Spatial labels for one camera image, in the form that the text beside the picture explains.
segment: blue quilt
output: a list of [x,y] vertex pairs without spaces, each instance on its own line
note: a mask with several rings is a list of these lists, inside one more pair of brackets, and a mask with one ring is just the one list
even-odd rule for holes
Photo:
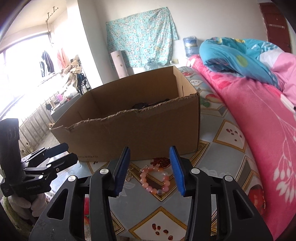
[[200,57],[211,71],[236,71],[278,88],[277,77],[259,61],[260,54],[276,48],[262,40],[214,37],[201,44]]
[[148,61],[169,63],[173,40],[178,39],[166,7],[107,22],[106,28],[109,55],[121,50],[127,67],[143,67]]

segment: patterned tablecloth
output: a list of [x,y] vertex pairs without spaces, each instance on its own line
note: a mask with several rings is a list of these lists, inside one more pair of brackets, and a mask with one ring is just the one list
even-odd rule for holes
[[[196,153],[184,155],[208,175],[232,175],[248,194],[261,214],[265,201],[261,180],[251,150],[231,113],[215,95],[205,79],[189,67],[179,70],[200,93],[200,143]],[[194,126],[195,120],[188,120]],[[154,160],[132,161],[123,190],[118,198],[109,198],[116,234],[142,240],[182,240],[186,233],[191,198],[183,198],[176,189],[170,164],[165,170],[170,174],[169,191],[161,196],[148,193],[140,183],[140,169]],[[51,184],[55,193],[70,175],[79,178],[91,175],[107,163],[79,162],[61,172]],[[147,182],[153,188],[162,185],[159,173],[149,173]],[[216,233],[216,202],[212,195],[212,233]],[[152,224],[160,226],[154,230]]]

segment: silver screw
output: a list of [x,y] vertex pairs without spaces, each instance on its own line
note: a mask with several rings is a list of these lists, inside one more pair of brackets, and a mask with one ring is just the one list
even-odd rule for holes
[[103,168],[100,170],[101,174],[107,174],[109,172],[109,170],[107,168]]
[[232,178],[232,176],[227,175],[227,176],[225,176],[225,180],[227,182],[231,182],[233,180],[233,178]]
[[68,177],[68,181],[69,181],[69,182],[75,181],[75,179],[76,179],[75,176],[69,176],[69,177]]
[[199,174],[199,173],[200,173],[200,170],[197,169],[197,168],[193,168],[193,169],[191,169],[191,172],[192,172],[193,174]]

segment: pink bedspread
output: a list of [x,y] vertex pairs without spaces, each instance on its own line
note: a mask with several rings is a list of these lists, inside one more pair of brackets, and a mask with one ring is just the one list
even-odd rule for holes
[[264,220],[276,239],[296,213],[295,111],[273,86],[211,72],[199,56],[190,60],[220,95],[250,145],[266,198]]

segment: beaded bracelet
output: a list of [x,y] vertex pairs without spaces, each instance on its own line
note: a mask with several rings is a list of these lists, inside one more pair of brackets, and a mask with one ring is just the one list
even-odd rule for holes
[[[151,186],[149,186],[149,184],[147,183],[147,179],[146,179],[146,174],[148,172],[160,172],[163,174],[163,181],[164,184],[162,186],[162,189],[155,189],[152,188]],[[142,173],[140,174],[141,180],[140,182],[142,183],[143,188],[145,188],[148,192],[152,193],[152,194],[157,194],[158,196],[161,196],[164,192],[168,192],[169,190],[169,185],[170,185],[170,181],[169,181],[169,175],[166,171],[163,170],[162,167],[159,167],[159,164],[157,164],[156,166],[149,166],[148,168],[143,168]]]

